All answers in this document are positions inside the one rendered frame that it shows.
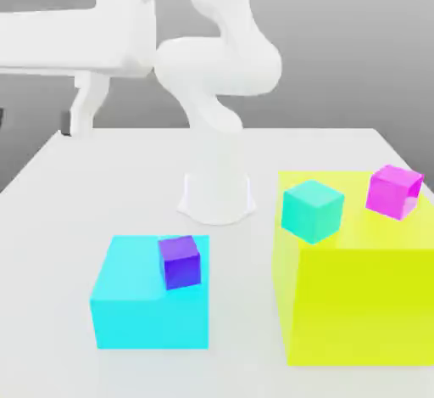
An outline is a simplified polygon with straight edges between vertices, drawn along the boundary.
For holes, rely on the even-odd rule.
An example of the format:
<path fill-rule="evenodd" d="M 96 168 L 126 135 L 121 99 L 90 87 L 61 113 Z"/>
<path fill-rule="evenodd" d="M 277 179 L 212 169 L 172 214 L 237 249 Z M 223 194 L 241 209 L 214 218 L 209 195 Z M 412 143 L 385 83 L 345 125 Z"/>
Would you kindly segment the small purple cube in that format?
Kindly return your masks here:
<path fill-rule="evenodd" d="M 193 236 L 160 239 L 158 247 L 167 290 L 201 283 L 201 256 Z"/>

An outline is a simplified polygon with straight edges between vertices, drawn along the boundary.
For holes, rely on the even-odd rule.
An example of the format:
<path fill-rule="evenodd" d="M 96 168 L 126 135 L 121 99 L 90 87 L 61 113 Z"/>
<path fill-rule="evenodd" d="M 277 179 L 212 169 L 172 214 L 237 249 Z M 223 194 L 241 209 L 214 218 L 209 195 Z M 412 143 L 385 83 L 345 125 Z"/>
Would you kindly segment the small magenta cube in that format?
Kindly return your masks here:
<path fill-rule="evenodd" d="M 370 176 L 365 208 L 402 221 L 417 205 L 425 175 L 384 165 Z"/>

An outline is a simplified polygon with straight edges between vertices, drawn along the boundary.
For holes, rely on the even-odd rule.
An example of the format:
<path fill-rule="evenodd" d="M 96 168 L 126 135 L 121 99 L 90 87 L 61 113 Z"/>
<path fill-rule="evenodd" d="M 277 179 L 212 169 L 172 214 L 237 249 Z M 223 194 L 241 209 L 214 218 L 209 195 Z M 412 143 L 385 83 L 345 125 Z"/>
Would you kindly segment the large yellow box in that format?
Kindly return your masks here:
<path fill-rule="evenodd" d="M 338 233 L 308 244 L 274 230 L 271 259 L 291 366 L 434 366 L 434 202 L 396 221 L 364 206 L 367 171 L 282 171 L 277 190 L 315 179 L 344 194 Z"/>

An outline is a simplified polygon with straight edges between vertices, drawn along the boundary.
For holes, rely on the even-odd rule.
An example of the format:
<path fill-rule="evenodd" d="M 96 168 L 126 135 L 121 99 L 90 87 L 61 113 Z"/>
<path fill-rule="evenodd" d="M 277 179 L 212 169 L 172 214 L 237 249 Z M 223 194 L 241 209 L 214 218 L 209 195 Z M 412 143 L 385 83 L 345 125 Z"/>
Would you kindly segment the small teal cube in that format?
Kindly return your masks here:
<path fill-rule="evenodd" d="M 282 196 L 281 227 L 309 244 L 337 233 L 345 196 L 321 182 L 308 180 L 286 189 Z"/>

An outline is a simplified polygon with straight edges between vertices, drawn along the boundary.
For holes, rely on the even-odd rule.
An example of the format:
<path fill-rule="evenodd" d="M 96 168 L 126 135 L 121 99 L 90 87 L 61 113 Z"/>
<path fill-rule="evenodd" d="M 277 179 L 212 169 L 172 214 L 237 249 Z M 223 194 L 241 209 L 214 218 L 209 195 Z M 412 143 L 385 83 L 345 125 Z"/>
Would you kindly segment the large cyan box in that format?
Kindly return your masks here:
<path fill-rule="evenodd" d="M 193 235 L 201 281 L 167 289 L 169 262 L 159 243 L 181 235 L 112 237 L 90 297 L 97 347 L 105 350 L 193 350 L 209 347 L 209 236 Z"/>

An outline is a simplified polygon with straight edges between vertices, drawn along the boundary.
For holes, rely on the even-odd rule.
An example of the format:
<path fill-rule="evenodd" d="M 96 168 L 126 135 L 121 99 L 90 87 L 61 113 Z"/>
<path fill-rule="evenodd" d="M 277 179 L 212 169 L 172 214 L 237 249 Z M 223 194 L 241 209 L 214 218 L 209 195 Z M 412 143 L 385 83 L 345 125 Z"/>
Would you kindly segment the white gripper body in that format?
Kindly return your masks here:
<path fill-rule="evenodd" d="M 156 54 L 155 0 L 95 0 L 93 8 L 19 12 L 0 0 L 0 70 L 92 70 L 145 76 Z"/>

